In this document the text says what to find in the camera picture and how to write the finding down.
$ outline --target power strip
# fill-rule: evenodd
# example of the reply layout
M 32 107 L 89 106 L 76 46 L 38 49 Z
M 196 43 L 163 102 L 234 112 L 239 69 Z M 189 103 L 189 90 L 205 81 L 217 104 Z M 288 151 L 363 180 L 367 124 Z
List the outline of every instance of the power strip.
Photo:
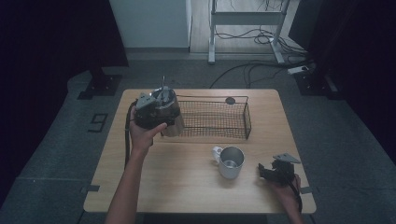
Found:
M 298 73 L 307 73 L 309 71 L 309 68 L 307 66 L 301 66 L 301 67 L 295 67 L 288 69 L 288 74 L 289 75 L 294 75 Z

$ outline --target metal stand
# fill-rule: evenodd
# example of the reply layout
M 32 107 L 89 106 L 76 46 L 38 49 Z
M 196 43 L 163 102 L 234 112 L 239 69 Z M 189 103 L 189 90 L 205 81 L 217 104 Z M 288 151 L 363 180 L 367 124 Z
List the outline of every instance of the metal stand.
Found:
M 216 1 L 212 0 L 210 13 L 209 63 L 215 63 L 215 27 L 216 25 L 276 25 L 274 38 L 270 38 L 271 48 L 278 63 L 285 63 L 278 43 L 280 31 L 285 21 L 290 0 L 286 0 L 279 12 L 217 12 Z

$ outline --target mug handle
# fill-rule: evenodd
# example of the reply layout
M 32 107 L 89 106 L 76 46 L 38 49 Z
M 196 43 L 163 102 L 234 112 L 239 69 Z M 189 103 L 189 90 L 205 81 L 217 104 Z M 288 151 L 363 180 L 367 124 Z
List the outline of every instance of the mug handle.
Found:
M 221 147 L 213 147 L 213 148 L 212 148 L 212 155 L 213 155 L 213 158 L 215 158 L 215 160 L 216 160 L 218 163 L 220 163 L 220 153 L 221 153 L 221 151 L 222 151 L 222 148 L 221 148 Z

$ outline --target black curtain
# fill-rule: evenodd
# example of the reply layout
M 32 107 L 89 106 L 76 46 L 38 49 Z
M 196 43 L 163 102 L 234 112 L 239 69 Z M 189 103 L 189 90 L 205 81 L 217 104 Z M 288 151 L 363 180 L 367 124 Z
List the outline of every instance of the black curtain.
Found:
M 92 67 L 128 66 L 108 0 L 0 3 L 1 203 L 67 94 Z

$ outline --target black wire basket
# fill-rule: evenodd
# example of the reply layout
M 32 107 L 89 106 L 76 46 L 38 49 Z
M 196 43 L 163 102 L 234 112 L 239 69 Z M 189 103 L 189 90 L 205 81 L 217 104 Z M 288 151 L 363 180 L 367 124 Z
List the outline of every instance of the black wire basket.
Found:
M 248 139 L 251 131 L 247 96 L 177 96 L 184 119 L 180 137 L 217 136 Z

